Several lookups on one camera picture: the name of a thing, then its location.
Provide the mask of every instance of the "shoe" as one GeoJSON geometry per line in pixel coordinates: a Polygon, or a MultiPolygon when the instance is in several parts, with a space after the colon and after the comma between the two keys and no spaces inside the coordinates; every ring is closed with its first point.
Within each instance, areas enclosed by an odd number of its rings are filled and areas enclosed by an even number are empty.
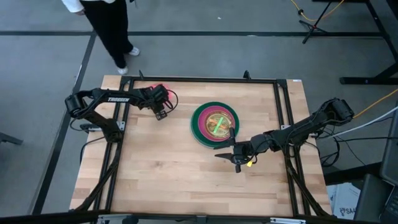
{"type": "Polygon", "coordinates": [[[127,66],[124,68],[118,68],[118,72],[120,75],[125,75],[127,72],[129,72],[129,68],[127,68],[127,66]]]}
{"type": "Polygon", "coordinates": [[[129,52],[129,55],[138,56],[139,55],[139,49],[137,47],[133,47],[132,50],[129,52]]]}

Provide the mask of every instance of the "green plate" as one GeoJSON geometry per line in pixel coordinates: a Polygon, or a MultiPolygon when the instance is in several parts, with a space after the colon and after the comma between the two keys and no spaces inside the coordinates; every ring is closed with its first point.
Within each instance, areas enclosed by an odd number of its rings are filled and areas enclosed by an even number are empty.
{"type": "Polygon", "coordinates": [[[195,112],[193,112],[193,115],[191,118],[191,131],[192,131],[193,136],[195,137],[196,140],[198,140],[198,142],[200,144],[213,148],[213,147],[217,147],[217,146],[226,144],[227,141],[214,142],[214,141],[207,139],[206,137],[204,137],[204,135],[201,134],[199,127],[198,127],[199,115],[204,109],[206,109],[209,106],[222,106],[222,107],[226,108],[229,112],[231,112],[231,114],[233,115],[234,120],[235,120],[235,135],[238,135],[238,132],[239,132],[239,118],[238,118],[238,115],[235,113],[234,110],[232,110],[232,108],[230,106],[228,106],[224,103],[220,103],[220,102],[205,103],[204,105],[199,106],[195,110],[195,112]]]}

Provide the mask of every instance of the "wooden tabletop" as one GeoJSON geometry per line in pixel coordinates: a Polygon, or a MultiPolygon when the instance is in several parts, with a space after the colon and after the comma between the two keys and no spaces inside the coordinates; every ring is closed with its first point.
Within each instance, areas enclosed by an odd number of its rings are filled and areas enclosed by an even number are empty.
{"type": "MultiPolygon", "coordinates": [[[[121,76],[106,75],[102,88],[117,90],[120,79],[121,76]]],[[[159,82],[139,81],[134,83],[134,88],[155,83],[159,82]]],[[[309,115],[303,85],[300,80],[288,80],[287,83],[297,122],[309,115]]],[[[279,129],[273,86],[254,83],[165,84],[177,93],[180,101],[167,118],[157,121],[151,110],[130,107],[112,212],[292,216],[284,158],[280,151],[258,155],[257,164],[242,166],[242,172],[236,174],[234,165],[214,156],[232,152],[231,148],[215,151],[204,147],[190,131],[194,110],[209,101],[226,103],[238,114],[241,128],[237,141],[279,129]]],[[[285,123],[288,123],[282,90],[280,96],[285,123]]],[[[107,118],[112,117],[113,110],[114,103],[103,103],[96,109],[107,118]]],[[[101,132],[90,133],[88,141],[101,136],[101,132]]],[[[100,140],[86,147],[71,208],[79,206],[97,184],[105,146],[106,141],[100,140]]],[[[309,191],[323,209],[331,213],[317,150],[305,144],[300,155],[309,191]]],[[[101,207],[104,207],[107,191],[108,186],[104,188],[101,207]]],[[[299,211],[303,213],[297,186],[296,193],[299,211]]]]}

